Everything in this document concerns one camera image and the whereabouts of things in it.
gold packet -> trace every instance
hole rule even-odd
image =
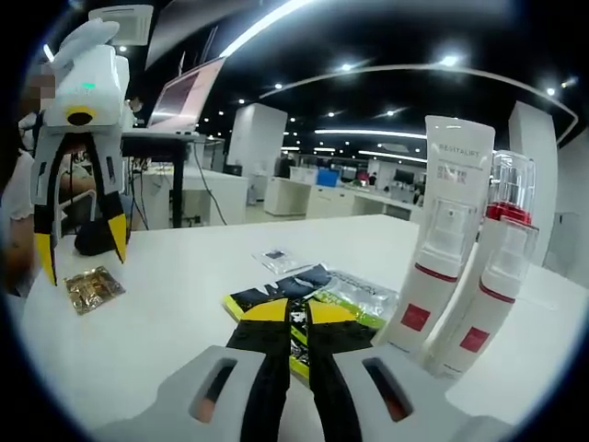
[[[65,287],[78,315],[88,313],[125,293],[122,285],[102,266],[66,279]]]

white cabinet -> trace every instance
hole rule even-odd
[[[304,215],[310,189],[311,186],[304,183],[285,178],[269,178],[264,211],[275,216]]]
[[[353,215],[354,195],[342,189],[314,186],[306,218],[335,218]]]

white tube bottle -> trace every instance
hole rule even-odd
[[[415,251],[393,318],[373,339],[416,355],[450,301],[479,230],[495,131],[427,116],[427,190]]]
[[[485,351],[512,309],[536,246],[529,212],[534,163],[500,151],[491,173],[490,204],[473,264],[425,361],[437,377],[459,378]]]
[[[452,297],[467,255],[468,227],[475,207],[437,199],[415,262],[403,283],[395,314],[381,331],[390,343],[414,355]]]

laptop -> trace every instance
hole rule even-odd
[[[126,132],[192,133],[224,63],[225,58],[218,58],[167,82],[159,94],[147,127]]]

black bag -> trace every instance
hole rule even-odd
[[[127,228],[127,244],[130,237],[131,230]],[[75,236],[74,245],[75,249],[84,256],[95,256],[105,251],[115,250],[108,221],[104,218],[86,221]]]

